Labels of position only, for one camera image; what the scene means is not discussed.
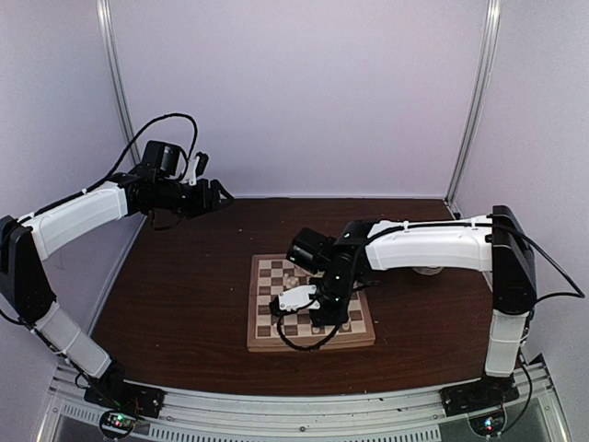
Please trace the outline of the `wooden chess board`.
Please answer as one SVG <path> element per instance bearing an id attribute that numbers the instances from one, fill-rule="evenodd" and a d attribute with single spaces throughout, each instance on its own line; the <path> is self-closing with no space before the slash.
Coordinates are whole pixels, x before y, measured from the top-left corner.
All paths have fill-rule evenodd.
<path id="1" fill-rule="evenodd" d="M 272 331 L 277 317 L 273 316 L 269 304 L 283 289 L 283 278 L 294 275 L 299 285 L 306 285 L 312 274 L 295 266 L 279 254 L 258 254 L 252 257 L 249 295 L 247 348 L 252 353 L 286 352 L 291 348 L 280 336 Z M 375 343 L 375 330 L 370 309 L 363 291 L 352 294 L 348 307 L 351 332 L 341 332 L 321 346 L 323 350 L 349 349 L 372 346 Z M 299 346 L 310 346 L 329 335 L 331 326 L 321 327 L 320 334 L 313 334 L 308 310 L 302 310 L 285 317 L 282 330 L 285 337 Z"/>

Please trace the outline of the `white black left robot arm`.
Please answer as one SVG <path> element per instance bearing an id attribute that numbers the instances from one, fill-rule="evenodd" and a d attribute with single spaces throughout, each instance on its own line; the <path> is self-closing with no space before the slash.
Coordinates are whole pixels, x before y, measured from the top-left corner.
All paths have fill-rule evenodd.
<path id="1" fill-rule="evenodd" d="M 208 157 L 196 153 L 184 173 L 180 148 L 151 141 L 128 172 L 45 211 L 1 220 L 1 294 L 12 321 L 45 339 L 53 351 L 98 379 L 98 396 L 113 409 L 132 401 L 132 388 L 112 373 L 109 354 L 88 335 L 111 281 L 136 238 L 141 216 L 166 212 L 189 220 L 226 208 L 233 197 L 207 180 Z"/>

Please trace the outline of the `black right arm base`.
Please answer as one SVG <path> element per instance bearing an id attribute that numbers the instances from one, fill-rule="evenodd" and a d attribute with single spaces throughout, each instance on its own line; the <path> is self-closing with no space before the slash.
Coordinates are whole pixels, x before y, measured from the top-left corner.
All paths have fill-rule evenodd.
<path id="1" fill-rule="evenodd" d="M 447 417 L 474 413 L 497 407 L 520 397 L 514 382 L 514 372 L 497 374 L 484 371 L 478 380 L 444 387 L 441 401 Z"/>

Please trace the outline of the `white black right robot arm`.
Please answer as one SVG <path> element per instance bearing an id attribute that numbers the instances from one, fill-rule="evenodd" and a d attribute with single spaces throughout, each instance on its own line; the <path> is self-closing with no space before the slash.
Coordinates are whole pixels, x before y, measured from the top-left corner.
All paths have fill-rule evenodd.
<path id="1" fill-rule="evenodd" d="M 492 274 L 492 319 L 485 376 L 472 399 L 493 405 L 507 391 L 525 321 L 537 301 L 535 254 L 513 211 L 495 205 L 488 215 L 431 222 L 352 221 L 337 237 L 303 228 L 287 261 L 312 274 L 310 283 L 282 291 L 275 316 L 313 310 L 315 326 L 340 326 L 355 284 L 372 271 L 461 268 Z"/>

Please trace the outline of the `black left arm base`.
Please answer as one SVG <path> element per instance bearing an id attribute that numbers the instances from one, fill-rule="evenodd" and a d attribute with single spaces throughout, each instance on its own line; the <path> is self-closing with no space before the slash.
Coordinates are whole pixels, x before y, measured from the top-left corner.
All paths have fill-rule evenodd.
<path id="1" fill-rule="evenodd" d="M 111 361 L 99 378 L 92 377 L 77 364 L 73 367 L 87 382 L 84 401 L 133 417 L 159 417 L 166 393 L 126 381 L 124 368 L 118 361 Z"/>

